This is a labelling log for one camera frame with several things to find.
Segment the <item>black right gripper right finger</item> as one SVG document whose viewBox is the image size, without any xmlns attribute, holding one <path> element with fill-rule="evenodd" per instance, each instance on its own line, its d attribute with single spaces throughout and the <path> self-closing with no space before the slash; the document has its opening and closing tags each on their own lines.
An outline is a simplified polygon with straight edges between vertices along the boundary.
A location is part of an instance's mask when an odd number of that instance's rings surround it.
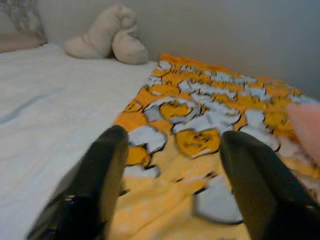
<svg viewBox="0 0 320 240">
<path fill-rule="evenodd" d="M 251 240 L 320 240 L 320 204 L 272 148 L 226 131 L 219 153 Z"/>
</svg>

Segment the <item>white bed sheet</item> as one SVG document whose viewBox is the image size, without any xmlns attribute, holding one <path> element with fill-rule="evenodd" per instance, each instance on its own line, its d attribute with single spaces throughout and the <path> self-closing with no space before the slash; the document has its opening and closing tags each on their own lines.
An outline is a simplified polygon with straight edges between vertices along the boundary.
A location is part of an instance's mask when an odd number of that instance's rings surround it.
<svg viewBox="0 0 320 240">
<path fill-rule="evenodd" d="M 137 95 L 155 62 L 0 53 L 0 240 L 25 240 L 61 178 Z"/>
</svg>

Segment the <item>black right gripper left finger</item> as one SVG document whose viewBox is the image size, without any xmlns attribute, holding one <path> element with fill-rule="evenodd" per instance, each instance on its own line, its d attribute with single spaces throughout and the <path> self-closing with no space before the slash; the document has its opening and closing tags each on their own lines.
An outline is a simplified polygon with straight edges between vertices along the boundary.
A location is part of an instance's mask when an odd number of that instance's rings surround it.
<svg viewBox="0 0 320 240">
<path fill-rule="evenodd" d="M 104 131 L 63 176 L 26 240 L 106 240 L 128 158 L 120 125 Z"/>
</svg>

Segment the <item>orange cartoon print blanket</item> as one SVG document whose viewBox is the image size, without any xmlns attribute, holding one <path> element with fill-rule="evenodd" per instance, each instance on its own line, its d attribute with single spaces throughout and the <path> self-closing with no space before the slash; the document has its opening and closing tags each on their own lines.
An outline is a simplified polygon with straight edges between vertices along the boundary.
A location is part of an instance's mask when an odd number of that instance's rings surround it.
<svg viewBox="0 0 320 240">
<path fill-rule="evenodd" d="M 287 115 L 313 102 L 279 79 L 162 54 L 115 121 L 129 146 L 108 240 L 249 240 L 220 160 L 226 131 L 271 147 L 320 202 L 320 167 Z"/>
</svg>

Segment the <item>beige plush toy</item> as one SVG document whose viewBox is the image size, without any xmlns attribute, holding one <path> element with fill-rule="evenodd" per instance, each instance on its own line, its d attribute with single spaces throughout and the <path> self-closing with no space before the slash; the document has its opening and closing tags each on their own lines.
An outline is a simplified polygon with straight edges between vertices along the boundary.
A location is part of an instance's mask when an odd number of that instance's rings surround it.
<svg viewBox="0 0 320 240">
<path fill-rule="evenodd" d="M 105 59 L 113 54 L 124 64 L 149 61 L 148 50 L 138 39 L 136 13 L 124 5 L 103 10 L 87 32 L 64 43 L 64 50 L 78 59 Z"/>
</svg>

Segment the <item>pink bunny print pillow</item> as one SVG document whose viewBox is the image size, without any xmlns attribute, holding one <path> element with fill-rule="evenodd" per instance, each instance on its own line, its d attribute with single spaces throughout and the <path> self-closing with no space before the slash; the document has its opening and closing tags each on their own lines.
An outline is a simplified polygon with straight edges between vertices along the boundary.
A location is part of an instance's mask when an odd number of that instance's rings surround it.
<svg viewBox="0 0 320 240">
<path fill-rule="evenodd" d="M 320 165 L 320 103 L 289 104 L 287 114 L 304 150 Z"/>
</svg>

